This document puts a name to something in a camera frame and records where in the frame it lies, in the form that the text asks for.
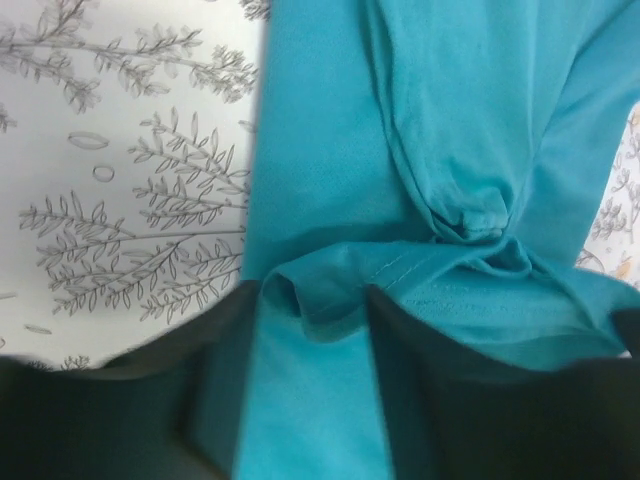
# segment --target botanical print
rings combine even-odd
[[[74,191],[20,213],[20,228],[46,242],[37,248],[37,264],[59,292],[54,313],[137,304],[141,320],[170,322],[192,302],[202,309],[235,283],[243,252],[231,244],[245,228],[213,222],[228,211],[246,213],[249,171],[233,166],[234,145],[223,147],[216,129],[199,131],[197,112],[187,123],[184,132],[175,108],[166,122],[155,113],[140,123],[151,138],[129,148],[134,164],[155,167],[132,196],[145,205],[139,214],[146,231],[131,230],[125,218],[112,220],[105,200],[87,205]]]
[[[90,359],[85,355],[68,356],[64,359],[61,370],[84,370],[89,367]]]
[[[640,105],[631,112],[609,183],[577,265],[640,287]]]
[[[91,359],[86,355],[68,355],[59,367],[42,360],[31,360],[27,362],[27,366],[44,372],[52,372],[54,370],[85,370],[90,367],[90,363]]]
[[[46,78],[61,85],[65,100],[76,113],[85,113],[100,102],[100,79],[78,77],[71,51],[93,55],[96,72],[116,74],[122,88],[134,98],[170,91],[169,86],[154,81],[160,66],[170,78],[188,70],[193,87],[207,88],[225,102],[235,102],[253,90],[258,70],[242,52],[218,46],[208,63],[191,59],[193,50],[202,43],[198,39],[201,30],[182,27],[178,31],[156,24],[151,31],[136,30],[135,46],[121,37],[107,44],[87,41],[80,32],[91,26],[85,18],[87,10],[97,7],[97,0],[48,0],[37,25],[19,29],[9,23],[0,25],[0,67],[35,82]],[[0,120],[3,130],[6,126],[9,123]]]
[[[271,0],[240,0],[244,15],[249,20],[269,20]]]
[[[0,130],[2,133],[7,133],[9,127],[15,127],[16,121],[9,116],[9,113],[4,109],[4,105],[0,103]]]

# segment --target cotton cloth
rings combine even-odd
[[[573,264],[640,97],[637,18],[623,0],[278,2],[237,478],[393,478],[367,284],[527,368],[623,351],[609,314],[640,295]]]

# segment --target teal fabric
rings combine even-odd
[[[236,478],[392,478],[367,284],[528,368],[622,352],[608,316],[640,295],[572,265],[640,98],[637,18],[628,0],[274,4]]]

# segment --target oval print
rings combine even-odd
[[[71,132],[67,140],[72,145],[84,150],[100,150],[109,145],[108,139],[92,132]]]
[[[116,176],[116,171],[106,165],[98,165],[93,169],[93,178],[102,183],[108,183]]]

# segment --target plant branch illustration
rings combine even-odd
[[[42,360],[31,360],[27,362],[27,366],[37,370],[42,370],[43,372],[53,372],[54,370],[53,365],[49,365]]]
[[[7,133],[9,127],[15,127],[18,124],[9,116],[9,113],[4,109],[4,105],[0,103],[0,130],[2,133]]]
[[[71,356],[69,355],[64,359],[64,362],[60,365],[61,370],[85,370],[89,368],[89,357],[85,355]]]
[[[269,20],[271,17],[271,0],[240,0],[240,5],[248,20]]]
[[[254,88],[258,70],[240,51],[217,46],[210,62],[191,59],[193,50],[202,44],[198,38],[201,30],[182,27],[177,32],[160,25],[151,31],[138,29],[135,47],[121,46],[120,37],[106,45],[87,42],[78,31],[90,27],[85,19],[89,7],[97,7],[97,1],[49,0],[37,27],[23,25],[18,32],[15,26],[4,25],[0,31],[0,67],[25,78],[31,76],[36,82],[49,78],[56,85],[63,84],[65,99],[76,113],[86,112],[101,100],[96,92],[100,80],[76,77],[69,51],[93,54],[96,72],[115,72],[122,88],[134,98],[170,91],[167,85],[153,81],[161,65],[172,79],[179,75],[178,67],[189,69],[193,87],[208,88],[229,103]],[[37,56],[40,50],[47,52],[46,56]]]
[[[613,197],[609,198],[593,223],[591,236],[594,240],[606,240],[614,232],[625,232],[629,234],[631,243],[634,243],[634,226],[640,215],[640,185],[631,180],[631,172],[627,168],[620,171],[616,177],[616,184],[611,187],[613,193],[623,190],[629,197],[629,212],[622,211],[622,202],[614,205]]]
[[[217,130],[199,136],[197,113],[189,134],[181,133],[178,123],[175,108],[170,125],[154,114],[141,122],[152,130],[153,147],[141,138],[129,150],[134,163],[159,163],[159,177],[133,189],[147,202],[148,209],[140,211],[147,231],[125,227],[125,218],[111,220],[104,201],[87,208],[75,191],[47,196],[43,207],[31,205],[20,213],[21,229],[54,239],[37,248],[37,265],[49,276],[49,288],[65,292],[54,298],[54,313],[93,312],[99,302],[131,309],[138,302],[142,320],[164,315],[170,322],[192,302],[203,308],[219,298],[238,277],[243,252],[229,240],[241,240],[245,228],[211,225],[227,211],[246,213],[249,186],[243,179],[249,171],[233,168],[234,147],[222,148]],[[174,179],[171,188],[167,174]]]

